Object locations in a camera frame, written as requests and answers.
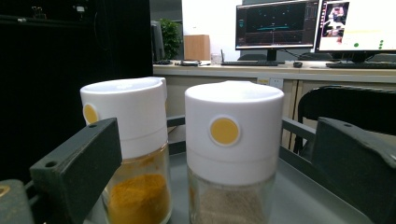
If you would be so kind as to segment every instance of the glass jar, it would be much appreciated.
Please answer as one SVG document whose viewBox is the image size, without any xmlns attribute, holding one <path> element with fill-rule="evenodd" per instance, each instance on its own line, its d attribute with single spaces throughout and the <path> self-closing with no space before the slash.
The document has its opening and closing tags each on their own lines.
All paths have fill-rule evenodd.
<svg viewBox="0 0 396 224">
<path fill-rule="evenodd" d="M 271 213 L 272 176 L 257 184 L 228 186 L 213 183 L 188 168 L 191 224 L 264 224 Z"/>
<path fill-rule="evenodd" d="M 80 90 L 87 124 L 117 118 L 122 163 L 102 199 L 111 224 L 166 223 L 172 211 L 163 77 L 109 80 Z"/>
<path fill-rule="evenodd" d="M 169 151 L 165 144 L 148 155 L 123 160 L 102 198 L 107 223 L 166 223 L 172 213 Z"/>
<path fill-rule="evenodd" d="M 248 81 L 185 91 L 192 224 L 267 223 L 284 93 Z"/>
</svg>

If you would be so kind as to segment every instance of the yellow spice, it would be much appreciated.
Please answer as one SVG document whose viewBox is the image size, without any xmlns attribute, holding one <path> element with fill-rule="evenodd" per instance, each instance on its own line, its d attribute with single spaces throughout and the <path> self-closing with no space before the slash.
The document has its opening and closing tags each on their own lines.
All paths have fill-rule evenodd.
<svg viewBox="0 0 396 224">
<path fill-rule="evenodd" d="M 158 224 L 169 211 L 170 195 L 162 175 L 140 175 L 117 184 L 107 206 L 112 224 Z"/>
</svg>

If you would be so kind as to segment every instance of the computer monitor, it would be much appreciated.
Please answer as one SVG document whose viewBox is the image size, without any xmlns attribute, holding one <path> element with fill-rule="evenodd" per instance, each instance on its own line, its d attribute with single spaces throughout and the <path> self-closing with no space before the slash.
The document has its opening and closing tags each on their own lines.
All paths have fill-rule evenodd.
<svg viewBox="0 0 396 224">
<path fill-rule="evenodd" d="M 163 30 L 159 21 L 151 21 L 152 60 L 158 62 L 165 56 L 163 47 Z"/>
<path fill-rule="evenodd" d="M 346 55 L 354 63 L 396 53 L 395 12 L 389 0 L 322 0 L 315 52 Z"/>
<path fill-rule="evenodd" d="M 312 49 L 319 0 L 292 0 L 236 6 L 235 49 Z"/>
</svg>

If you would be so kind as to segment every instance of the white plastic cap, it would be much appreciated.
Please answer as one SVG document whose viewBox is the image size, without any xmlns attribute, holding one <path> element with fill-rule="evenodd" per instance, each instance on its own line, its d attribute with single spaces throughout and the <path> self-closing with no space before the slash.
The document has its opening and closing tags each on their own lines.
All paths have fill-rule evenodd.
<svg viewBox="0 0 396 224">
<path fill-rule="evenodd" d="M 110 80 L 80 90 L 87 124 L 117 118 L 123 159 L 140 157 L 167 141 L 163 77 Z"/>
<path fill-rule="evenodd" d="M 249 81 L 198 85 L 185 92 L 187 164 L 200 177 L 248 185 L 277 166 L 283 91 Z"/>
</svg>

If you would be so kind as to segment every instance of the potted plant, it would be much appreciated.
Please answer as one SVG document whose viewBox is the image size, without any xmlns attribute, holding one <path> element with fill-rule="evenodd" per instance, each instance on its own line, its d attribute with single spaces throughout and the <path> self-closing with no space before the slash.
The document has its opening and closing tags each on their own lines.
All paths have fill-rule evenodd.
<svg viewBox="0 0 396 224">
<path fill-rule="evenodd" d="M 163 31 L 163 49 L 165 60 L 175 59 L 181 44 L 181 37 L 178 31 L 178 24 L 168 19 L 160 19 Z"/>
</svg>

